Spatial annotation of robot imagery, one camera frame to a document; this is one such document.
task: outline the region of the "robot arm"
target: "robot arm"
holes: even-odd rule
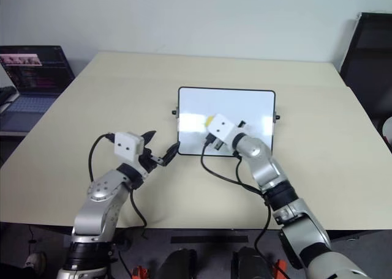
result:
[[[263,141],[246,135],[245,129],[221,114],[207,122],[207,129],[209,140],[217,138],[249,165],[264,200],[273,210],[274,219],[282,225],[279,238],[293,267],[303,268],[309,279],[367,278],[351,260],[331,251],[326,231],[304,200],[297,196]]]
[[[179,143],[172,145],[164,157],[153,156],[145,144],[154,134],[155,131],[142,136],[116,133],[114,139],[109,138],[122,164],[89,186],[86,201],[75,218],[71,245],[58,279],[107,275],[119,211],[129,192],[139,188],[157,165],[167,166],[177,154]]]

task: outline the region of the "laptop screen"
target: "laptop screen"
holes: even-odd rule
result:
[[[21,94],[58,94],[75,79],[60,46],[0,46],[0,63]]]

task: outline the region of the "gray floor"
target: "gray floor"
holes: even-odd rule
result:
[[[1,141],[0,153],[2,160],[6,160],[18,141]],[[56,278],[61,268],[70,237],[57,232],[31,226],[34,238],[38,243],[31,246],[32,251],[44,251],[48,256],[48,269],[45,278]],[[129,268],[141,265],[149,268],[151,275],[165,258],[180,248],[193,248],[198,253],[198,278],[230,278],[230,260],[233,251],[243,246],[252,246],[258,231],[208,231],[208,230],[175,230],[175,229],[147,229],[148,239],[141,237],[140,232],[132,235],[134,241],[130,250],[124,251],[122,256]],[[247,236],[248,244],[171,244],[172,236],[199,235],[239,235]],[[0,261],[14,266],[23,266],[28,256],[28,240],[30,232],[27,225],[1,224]],[[260,249],[273,259],[287,261],[276,231],[267,231],[260,241]],[[392,230],[367,233],[358,239],[340,239],[333,242],[333,248],[358,264],[371,278],[392,278]],[[113,264],[115,278],[128,278],[120,262]],[[305,278],[304,272],[294,270],[290,266],[287,273],[292,279]]]

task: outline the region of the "white wall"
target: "white wall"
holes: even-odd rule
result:
[[[357,14],[392,12],[392,0],[1,0],[0,7],[3,44],[62,45],[79,73],[98,50],[338,65]]]

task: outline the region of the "person's shoe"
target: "person's shoe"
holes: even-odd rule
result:
[[[43,252],[32,253],[28,256],[24,266],[24,268],[32,268],[35,273],[41,277],[47,268],[47,256]]]

